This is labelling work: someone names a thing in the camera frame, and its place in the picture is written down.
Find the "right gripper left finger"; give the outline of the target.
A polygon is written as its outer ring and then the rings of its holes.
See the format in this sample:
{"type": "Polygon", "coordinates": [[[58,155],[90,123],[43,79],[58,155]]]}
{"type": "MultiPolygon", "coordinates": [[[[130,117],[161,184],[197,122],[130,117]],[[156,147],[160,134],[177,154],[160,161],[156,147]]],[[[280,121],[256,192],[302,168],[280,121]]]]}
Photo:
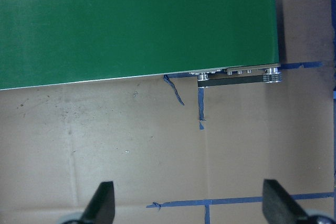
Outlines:
{"type": "Polygon", "coordinates": [[[113,223],[115,197],[113,181],[101,182],[80,217],[82,223],[113,223]]]}

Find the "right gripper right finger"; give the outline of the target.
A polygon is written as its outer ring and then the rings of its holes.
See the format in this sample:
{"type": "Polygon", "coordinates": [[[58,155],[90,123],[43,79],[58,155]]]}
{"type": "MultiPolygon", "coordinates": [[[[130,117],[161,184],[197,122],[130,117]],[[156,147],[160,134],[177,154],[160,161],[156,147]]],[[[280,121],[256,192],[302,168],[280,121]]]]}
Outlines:
{"type": "Polygon", "coordinates": [[[309,223],[309,215],[275,179],[265,179],[262,212],[268,223],[309,223]]]}

